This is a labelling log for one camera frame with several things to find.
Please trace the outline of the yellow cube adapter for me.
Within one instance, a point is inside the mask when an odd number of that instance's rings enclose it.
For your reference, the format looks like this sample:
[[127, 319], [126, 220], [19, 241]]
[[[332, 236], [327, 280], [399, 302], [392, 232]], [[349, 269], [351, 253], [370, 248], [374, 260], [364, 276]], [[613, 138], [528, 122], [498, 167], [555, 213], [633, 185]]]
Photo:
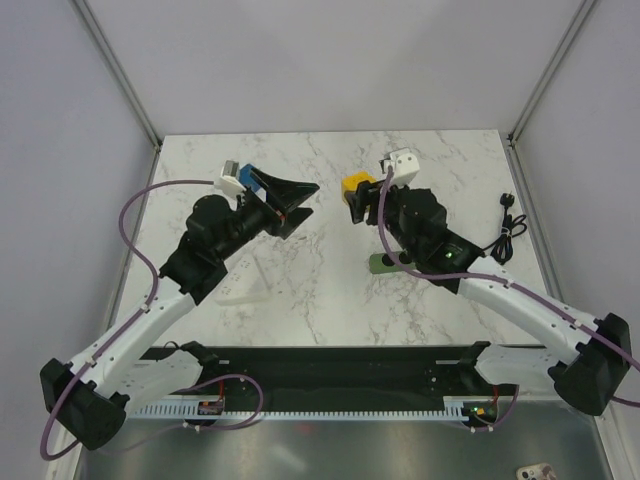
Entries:
[[366, 171], [360, 171], [358, 173], [344, 177], [341, 180], [341, 199], [345, 204], [348, 204], [346, 194], [355, 193], [360, 183], [368, 181], [375, 183], [376, 179]]

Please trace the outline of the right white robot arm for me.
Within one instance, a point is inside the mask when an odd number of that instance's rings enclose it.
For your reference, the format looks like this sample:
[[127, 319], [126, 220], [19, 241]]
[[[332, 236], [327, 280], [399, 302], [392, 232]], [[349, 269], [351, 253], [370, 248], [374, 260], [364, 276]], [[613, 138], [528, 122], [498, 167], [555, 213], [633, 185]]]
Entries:
[[540, 351], [476, 342], [458, 368], [467, 392], [491, 384], [554, 390], [571, 407], [601, 415], [635, 366], [630, 329], [620, 316], [603, 318], [538, 293], [503, 265], [451, 231], [447, 211], [428, 189], [360, 182], [343, 194], [353, 223], [377, 226], [381, 239], [393, 237], [409, 261], [393, 251], [391, 261], [407, 273], [477, 302], [535, 338]]

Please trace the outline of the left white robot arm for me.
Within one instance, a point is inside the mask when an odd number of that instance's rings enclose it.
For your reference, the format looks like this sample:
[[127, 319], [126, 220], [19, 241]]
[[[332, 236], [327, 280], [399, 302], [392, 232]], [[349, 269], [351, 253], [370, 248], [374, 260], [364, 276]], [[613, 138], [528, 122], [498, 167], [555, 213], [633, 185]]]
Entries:
[[287, 239], [311, 214], [305, 201], [318, 192], [312, 182], [273, 177], [253, 168], [250, 176], [259, 192], [243, 185], [226, 164], [216, 193], [200, 197], [186, 219], [186, 230], [166, 262], [151, 273], [149, 293], [128, 317], [67, 362], [48, 361], [40, 382], [49, 417], [40, 440], [40, 455], [48, 452], [54, 424], [75, 442], [97, 450], [119, 432], [127, 418], [163, 397], [194, 389], [208, 393], [219, 382], [215, 357], [192, 341], [151, 365], [136, 364], [172, 325], [189, 314], [227, 275], [225, 262], [261, 233]]

